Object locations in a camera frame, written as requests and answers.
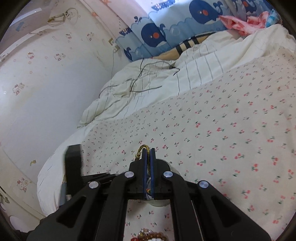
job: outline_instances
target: silver screw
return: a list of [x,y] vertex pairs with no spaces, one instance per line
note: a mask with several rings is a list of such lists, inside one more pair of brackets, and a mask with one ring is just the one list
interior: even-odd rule
[[94,189],[94,188],[97,188],[99,186],[99,183],[96,182],[96,181],[93,181],[93,182],[90,182],[89,183],[89,187]]
[[207,181],[201,181],[200,182],[200,187],[201,188],[207,188],[209,186],[209,183]]
[[134,176],[134,173],[131,172],[131,171],[128,171],[128,172],[126,172],[124,175],[125,175],[127,178],[131,178],[131,177]]
[[163,173],[163,175],[165,177],[172,177],[173,176],[173,173],[171,171],[166,171],[166,172]]

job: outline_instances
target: pink fabric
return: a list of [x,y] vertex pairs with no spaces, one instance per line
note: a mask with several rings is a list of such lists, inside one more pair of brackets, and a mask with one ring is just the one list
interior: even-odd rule
[[259,28],[265,28],[268,16],[269,13],[265,11],[259,17],[247,17],[246,22],[233,16],[219,16],[219,18],[226,28],[237,30],[241,36],[248,36],[255,33]]

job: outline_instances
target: white sheet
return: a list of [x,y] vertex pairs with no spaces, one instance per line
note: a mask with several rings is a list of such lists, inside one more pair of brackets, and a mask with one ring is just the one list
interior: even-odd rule
[[[137,80],[134,90],[141,91],[160,85],[162,87],[137,94],[130,93],[130,82],[126,82],[126,80],[137,78],[140,73],[141,60],[127,65],[104,87],[117,84],[118,86],[103,91],[100,99],[94,101],[85,110],[81,119],[82,124],[87,124],[96,115],[95,121],[79,129],[62,143],[40,171],[37,195],[44,214],[49,215],[58,207],[60,188],[64,177],[63,158],[67,146],[81,143],[99,120],[127,117],[145,106],[212,81],[223,72],[254,58],[272,54],[281,46],[293,52],[296,49],[294,38],[281,25],[273,25],[267,29],[259,30],[244,40],[235,31],[222,31],[211,35],[202,44],[195,45],[184,52],[175,62],[175,67],[180,68],[180,71],[175,75],[176,69],[162,70],[165,68],[165,63],[163,66],[162,63],[150,65],[150,70],[147,66],[141,78]],[[142,66],[155,62],[156,60],[147,59],[143,61]]]

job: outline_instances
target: white wall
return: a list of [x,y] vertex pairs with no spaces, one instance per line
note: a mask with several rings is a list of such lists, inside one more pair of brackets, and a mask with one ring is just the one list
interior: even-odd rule
[[[66,19],[43,27],[1,55],[0,149],[18,169],[9,188],[25,203],[36,196],[45,161],[74,133],[84,109],[110,80],[113,57],[113,75],[129,63],[121,50],[113,56],[111,37],[79,1],[56,1],[51,16],[69,7],[78,10],[75,25]],[[31,182],[26,192],[17,184],[22,177]]]

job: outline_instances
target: bed sheet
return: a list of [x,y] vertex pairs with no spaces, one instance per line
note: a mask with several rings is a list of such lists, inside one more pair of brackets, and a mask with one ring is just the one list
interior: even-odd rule
[[[280,50],[128,118],[97,123],[82,142],[83,174],[127,171],[147,144],[185,180],[209,181],[276,239],[296,204],[295,64]],[[169,217],[169,207],[130,202],[124,240],[143,227],[174,240]]]
[[[121,94],[118,89],[115,90],[115,88],[107,88],[105,90],[106,92],[102,93],[104,98],[100,97],[100,101],[103,99],[105,101],[105,105],[109,105],[108,108],[104,107],[102,109],[103,111],[101,110],[100,112],[97,112],[96,108],[101,105],[101,102],[94,102],[85,111],[82,117],[82,120],[84,120],[82,123],[88,122],[86,121],[86,113],[88,111],[89,115],[92,114],[94,116],[94,113],[98,115],[95,120],[89,125],[80,128],[75,134],[62,143],[55,153],[47,160],[40,171],[37,183],[37,195],[40,206],[45,215],[49,215],[50,213],[56,211],[59,205],[59,194],[64,177],[63,158],[67,146],[81,143],[88,135],[89,131],[97,123],[100,123],[101,119],[114,120],[128,117],[143,107],[165,100],[170,96],[176,96],[179,93],[190,90],[190,88],[195,88],[196,86],[209,82],[212,78],[219,77],[222,70],[217,62],[216,56],[221,55],[223,62],[220,63],[223,64],[223,71],[226,72],[234,66],[244,64],[257,56],[274,53],[280,46],[284,46],[294,51],[296,45],[294,39],[290,38],[288,35],[287,30],[280,25],[271,26],[268,29],[259,31],[256,35],[250,35],[244,40],[242,38],[238,38],[234,31],[224,31],[213,34],[212,36],[210,36],[202,44],[195,45],[193,48],[188,49],[177,61],[174,62],[175,66],[178,66],[181,69],[175,76],[173,76],[175,73],[174,69],[167,70],[171,71],[170,75],[163,73],[166,72],[164,70],[159,71],[159,74],[154,71],[147,71],[148,74],[146,73],[143,77],[143,79],[146,78],[146,83],[148,82],[149,84],[152,83],[153,85],[158,86],[159,82],[161,82],[164,88],[146,91],[136,95],[131,95],[128,87],[123,88],[123,81],[127,78],[135,78],[135,76],[139,75],[140,61],[135,61],[129,64],[128,67],[116,74],[112,81],[116,79],[117,83],[120,83],[122,92],[126,95]],[[155,60],[149,59],[144,60],[143,62],[148,63],[149,61]],[[212,61],[216,61],[216,66],[213,64],[212,68],[211,65],[210,71],[208,64],[210,65]],[[107,100],[109,99],[108,96],[116,96],[118,99],[112,100],[112,102],[107,105]]]

